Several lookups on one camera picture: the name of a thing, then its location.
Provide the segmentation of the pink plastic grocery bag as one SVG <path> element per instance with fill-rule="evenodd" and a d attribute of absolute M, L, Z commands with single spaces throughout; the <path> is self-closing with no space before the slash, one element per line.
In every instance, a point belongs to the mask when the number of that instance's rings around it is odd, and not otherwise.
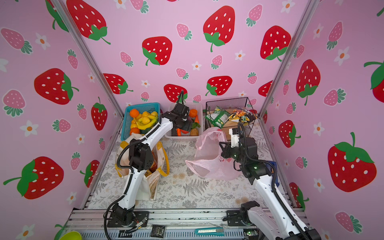
<path fill-rule="evenodd" d="M 234 160 L 221 156 L 220 142 L 227 142 L 225 133 L 218 127 L 205 130 L 196 141 L 193 160 L 186 160 L 187 167 L 197 176 L 207 179 L 231 181 L 241 173 L 234 169 Z"/>

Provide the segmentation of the white canvas tote bag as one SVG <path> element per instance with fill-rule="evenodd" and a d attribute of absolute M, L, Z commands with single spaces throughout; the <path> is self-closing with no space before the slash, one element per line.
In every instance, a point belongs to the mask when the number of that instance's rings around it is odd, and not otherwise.
<path fill-rule="evenodd" d="M 129 145 L 129 142 L 131 140 L 137 140 L 139 139 L 139 134 L 132 134 L 129 138 L 127 138 L 125 141 L 122 141 L 120 143 L 120 147 L 117 151 L 116 155 L 116 163 L 115 163 L 115 169 L 119 175 L 120 178 L 123 178 L 127 175 L 129 175 L 130 170 L 129 169 L 121 169 L 117 166 L 117 159 L 120 155 L 120 153 L 123 151 L 125 147 Z M 121 159 L 122 165 L 128 165 L 128 153 L 129 151 L 126 151 Z M 157 184 L 160 180 L 160 177 L 167 177 L 170 173 L 170 165 L 167 153 L 163 147 L 163 143 L 161 141 L 157 142 L 156 147 L 152 150 L 152 155 L 154 157 L 154 163 L 150 167 L 149 170 L 146 170 L 145 176 L 143 177 L 141 181 L 141 185 L 138 190 L 138 194 L 136 196 L 137 201 L 154 201 L 156 199 L 156 189 Z"/>

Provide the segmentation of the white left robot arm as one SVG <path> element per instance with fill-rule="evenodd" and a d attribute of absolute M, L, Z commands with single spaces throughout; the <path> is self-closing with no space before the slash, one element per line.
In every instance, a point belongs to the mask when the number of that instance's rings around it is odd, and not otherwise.
<path fill-rule="evenodd" d="M 189 112 L 189 107 L 177 103 L 171 111 L 162 114 L 159 122 L 148 133 L 138 140 L 131 140 L 119 154 L 118 168 L 128 169 L 130 172 L 123 195 L 107 208 L 106 213 L 116 217 L 122 225 L 131 226 L 135 223 L 136 196 L 146 171 L 153 165 L 153 148 L 166 133 L 173 129 L 190 130 L 193 122 Z"/>

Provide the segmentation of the orange toy pumpkin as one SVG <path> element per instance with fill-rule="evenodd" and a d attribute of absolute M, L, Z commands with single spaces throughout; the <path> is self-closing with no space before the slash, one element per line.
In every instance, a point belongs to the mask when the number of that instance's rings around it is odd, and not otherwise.
<path fill-rule="evenodd" d="M 191 118 L 195 118 L 198 115 L 198 111 L 196 109 L 190 109 L 189 116 Z"/>

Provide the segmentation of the white plastic vegetable basket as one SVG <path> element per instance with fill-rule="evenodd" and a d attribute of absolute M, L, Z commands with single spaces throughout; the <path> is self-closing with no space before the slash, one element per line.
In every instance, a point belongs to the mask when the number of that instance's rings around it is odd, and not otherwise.
<path fill-rule="evenodd" d="M 204 132 L 203 128 L 203 107 L 200 103 L 185 103 L 185 105 L 192 110 L 197 111 L 197 116 L 191 118 L 193 123 L 191 124 L 191 130 L 187 133 L 186 130 L 175 132 L 175 136 L 172 135 L 172 131 L 168 131 L 165 137 L 169 140 L 176 142 L 192 141 L 195 142 L 198 137 Z"/>

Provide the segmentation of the brown toy potato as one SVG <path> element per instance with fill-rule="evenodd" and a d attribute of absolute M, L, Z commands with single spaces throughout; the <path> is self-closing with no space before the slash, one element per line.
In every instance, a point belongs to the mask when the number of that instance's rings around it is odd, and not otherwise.
<path fill-rule="evenodd" d="M 190 136 L 199 136 L 199 130 L 198 128 L 191 129 Z"/>

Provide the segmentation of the yellow toy lemon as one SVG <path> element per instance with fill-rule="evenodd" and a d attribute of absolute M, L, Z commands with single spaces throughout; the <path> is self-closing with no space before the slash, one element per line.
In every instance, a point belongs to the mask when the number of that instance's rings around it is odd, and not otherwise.
<path fill-rule="evenodd" d="M 142 117 L 141 121 L 142 121 L 142 124 L 147 125 L 151 122 L 151 119 L 149 117 Z"/>

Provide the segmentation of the long yellow toy banana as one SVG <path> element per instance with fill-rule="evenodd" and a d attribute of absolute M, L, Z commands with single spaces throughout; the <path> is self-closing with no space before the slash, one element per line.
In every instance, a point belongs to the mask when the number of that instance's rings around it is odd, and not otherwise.
<path fill-rule="evenodd" d="M 157 122 L 156 116 L 146 116 L 136 120 L 137 128 L 143 131 L 152 128 Z"/>

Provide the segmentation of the colourful snack packet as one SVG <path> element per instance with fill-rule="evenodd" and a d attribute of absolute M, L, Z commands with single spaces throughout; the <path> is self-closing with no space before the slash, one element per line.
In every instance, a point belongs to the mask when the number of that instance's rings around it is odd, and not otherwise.
<path fill-rule="evenodd" d="M 256 115 L 252 113 L 250 110 L 243 108 L 235 108 L 230 114 L 228 121 L 234 123 L 242 123 L 244 125 L 248 125 L 257 119 Z"/>

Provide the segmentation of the green snack packet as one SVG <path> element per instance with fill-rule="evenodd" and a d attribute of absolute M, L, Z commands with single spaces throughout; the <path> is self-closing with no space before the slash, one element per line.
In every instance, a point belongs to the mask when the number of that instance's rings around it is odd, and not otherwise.
<path fill-rule="evenodd" d="M 213 112 L 208 112 L 205 116 L 206 120 L 214 127 L 222 128 L 230 117 L 230 113 L 216 106 Z"/>

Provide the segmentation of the orange toy tangerine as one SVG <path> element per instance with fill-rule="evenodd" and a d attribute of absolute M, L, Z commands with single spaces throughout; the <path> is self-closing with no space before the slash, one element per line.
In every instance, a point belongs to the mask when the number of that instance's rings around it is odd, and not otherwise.
<path fill-rule="evenodd" d="M 140 115 L 140 112 L 137 109 L 130 110 L 130 117 L 137 118 Z"/>

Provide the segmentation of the large orange toy fruit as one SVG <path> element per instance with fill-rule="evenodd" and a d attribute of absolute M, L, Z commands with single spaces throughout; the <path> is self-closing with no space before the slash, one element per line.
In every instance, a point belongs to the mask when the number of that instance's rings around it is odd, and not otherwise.
<path fill-rule="evenodd" d="M 141 130 L 139 128 L 131 128 L 130 130 L 130 135 L 132 134 L 140 134 L 141 133 Z"/>

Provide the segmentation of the teal plastic fruit basket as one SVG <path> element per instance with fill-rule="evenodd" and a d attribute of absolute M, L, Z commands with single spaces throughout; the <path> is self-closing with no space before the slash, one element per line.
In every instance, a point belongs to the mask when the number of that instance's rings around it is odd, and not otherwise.
<path fill-rule="evenodd" d="M 159 103 L 146 103 L 126 107 L 121 140 L 131 133 L 145 134 L 159 122 Z"/>

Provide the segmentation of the green bowl at front edge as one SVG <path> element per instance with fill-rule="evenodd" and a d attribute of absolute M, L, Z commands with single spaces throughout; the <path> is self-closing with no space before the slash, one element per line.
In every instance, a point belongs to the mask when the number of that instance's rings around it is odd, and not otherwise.
<path fill-rule="evenodd" d="M 59 240 L 82 240 L 83 237 L 79 232 L 72 231 L 64 234 Z"/>

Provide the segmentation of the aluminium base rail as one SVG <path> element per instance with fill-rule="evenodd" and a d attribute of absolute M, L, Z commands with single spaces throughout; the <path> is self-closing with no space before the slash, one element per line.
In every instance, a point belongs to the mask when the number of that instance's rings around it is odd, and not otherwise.
<path fill-rule="evenodd" d="M 309 227 L 305 213 L 293 209 Z M 155 233 L 162 233 L 164 240 L 256 240 L 256 226 L 244 225 L 239 209 L 148 209 L 135 212 L 137 222 L 142 225 L 135 232 L 136 225 L 124 226 L 116 217 L 103 218 L 103 210 L 75 210 L 56 237 L 72 231 L 79 232 L 83 240 L 156 240 Z M 224 236 L 197 236 L 195 229 L 223 228 Z"/>

